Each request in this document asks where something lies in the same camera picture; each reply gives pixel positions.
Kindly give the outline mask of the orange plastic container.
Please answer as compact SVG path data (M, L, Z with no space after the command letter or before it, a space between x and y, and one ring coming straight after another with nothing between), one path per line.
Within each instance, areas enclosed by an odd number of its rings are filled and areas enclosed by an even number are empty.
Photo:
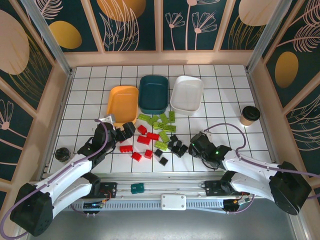
M122 85L116 86L110 90L107 115L114 115L115 127L121 127L123 124L136 122L138 117L138 97L139 90L135 86Z

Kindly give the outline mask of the teal plastic container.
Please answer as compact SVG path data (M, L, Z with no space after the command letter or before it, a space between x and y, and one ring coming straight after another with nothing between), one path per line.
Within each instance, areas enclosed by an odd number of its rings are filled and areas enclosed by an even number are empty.
M138 106L143 114L163 114L169 105L169 81L161 75L143 76L139 83Z

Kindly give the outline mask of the small bottle black cap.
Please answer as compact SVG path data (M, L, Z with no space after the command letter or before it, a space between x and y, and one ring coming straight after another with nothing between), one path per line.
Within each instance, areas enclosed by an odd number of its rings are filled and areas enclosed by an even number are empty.
M58 148L55 153L54 157L61 163L65 163L71 159L71 152L66 147Z

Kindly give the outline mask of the white plastic container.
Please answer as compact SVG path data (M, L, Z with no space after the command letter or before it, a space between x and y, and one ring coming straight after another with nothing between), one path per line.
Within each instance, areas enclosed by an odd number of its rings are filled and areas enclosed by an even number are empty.
M193 116L201 106L204 83L201 79L182 75L174 83L170 106L177 114Z

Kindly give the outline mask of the white plastic cover box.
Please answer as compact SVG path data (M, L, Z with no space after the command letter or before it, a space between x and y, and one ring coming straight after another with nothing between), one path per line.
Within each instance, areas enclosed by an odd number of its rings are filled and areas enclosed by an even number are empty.
M184 194L162 194L160 207L166 211L185 211L187 209L187 198Z

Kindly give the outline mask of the teal plastic block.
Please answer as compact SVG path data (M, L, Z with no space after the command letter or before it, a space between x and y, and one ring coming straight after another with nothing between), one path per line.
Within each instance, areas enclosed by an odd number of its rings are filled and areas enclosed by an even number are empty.
M143 183L134 183L130 186L131 193L134 194L141 194L145 192L145 187Z

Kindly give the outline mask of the paper coffee cup black lid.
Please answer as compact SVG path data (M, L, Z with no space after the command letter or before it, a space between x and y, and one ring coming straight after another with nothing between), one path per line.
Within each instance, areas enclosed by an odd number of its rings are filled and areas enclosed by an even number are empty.
M248 127L259 120L260 116L261 113L257 107L251 105L245 106L241 112L240 123Z

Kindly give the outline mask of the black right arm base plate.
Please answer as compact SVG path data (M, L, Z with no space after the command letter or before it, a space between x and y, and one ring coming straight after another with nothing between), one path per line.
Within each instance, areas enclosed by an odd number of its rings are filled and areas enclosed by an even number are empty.
M207 197L223 196L225 191L222 189L219 180L207 180L204 182L204 189Z

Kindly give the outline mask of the aluminium mounting rail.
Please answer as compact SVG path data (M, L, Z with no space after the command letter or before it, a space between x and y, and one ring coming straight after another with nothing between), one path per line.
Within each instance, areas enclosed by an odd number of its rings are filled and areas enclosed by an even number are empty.
M182 194L190 198L204 197L201 185L208 180L219 181L226 172L142 172L95 174L102 183L117 183L116 198L126 200L159 199L162 194ZM144 184L144 193L132 194L132 184ZM84 177L75 174L52 174L35 184L42 193L49 193L54 205L70 205L88 195L93 184Z

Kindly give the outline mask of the aluminium side rail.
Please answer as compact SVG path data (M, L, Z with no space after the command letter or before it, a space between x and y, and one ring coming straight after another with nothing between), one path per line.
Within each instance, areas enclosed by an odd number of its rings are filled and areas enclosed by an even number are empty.
M278 156L277 156L277 153L274 150L274 146L273 146L272 139L271 139L271 136L270 136L270 132L269 132L269 129L268 129L268 126L267 126L267 122L266 122L265 114L264 114L264 111L263 111L263 107L262 107L262 105L260 103L259 96L257 95L255 83L253 81L253 78L251 77L251 74L248 73L248 71L246 71L246 77L247 77L247 80L248 80L248 84L250 86L250 90L251 90L251 93L252 93L252 97L253 97L253 101L255 103L255 106L260 111L259 121L260 121L261 128L262 128L262 131L263 131L263 134L264 134L264 138L265 138L265 141L266 141L266 145L267 145L267 149L268 149L268 152L269 152L269 155L270 155L271 162L272 163L278 163L279 162L278 161Z
M42 179L45 169L47 168L47 163L51 161L52 153L56 145L58 131L60 129L60 124L62 122L62 117L65 110L67 98L68 98L69 91L71 89L71 85L72 85L74 74L75 74L75 68L71 68L70 70L71 72L67 76L66 81L63 85L63 88L59 92L59 98L57 99L58 102L56 104L57 108L54 111L53 123L51 124L50 134L48 136L48 142L44 149L43 157L40 161L38 172L35 177L36 180Z

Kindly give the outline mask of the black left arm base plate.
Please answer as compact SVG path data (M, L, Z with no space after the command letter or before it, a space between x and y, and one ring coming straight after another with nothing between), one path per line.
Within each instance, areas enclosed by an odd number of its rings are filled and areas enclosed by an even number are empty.
M117 194L116 182L101 182L97 198L114 199Z

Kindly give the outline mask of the aluminium corner post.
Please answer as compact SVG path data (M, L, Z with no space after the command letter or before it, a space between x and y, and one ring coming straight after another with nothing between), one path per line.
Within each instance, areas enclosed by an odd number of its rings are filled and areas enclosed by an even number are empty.
M266 50L269 42L276 33L279 25L281 24L284 16L286 15L292 0L279 0L278 4L275 7L274 12L272 13L269 22L264 28L253 52L246 66L246 73L251 74L258 62L260 61L262 54Z
M55 59L61 66L62 70L66 73L67 76L71 76L73 69L68 64L62 49L55 40L47 22L38 10L36 3L33 0L21 0L21 3L23 4L24 8L28 11L30 18L34 22L39 32L42 34L45 42L47 43Z

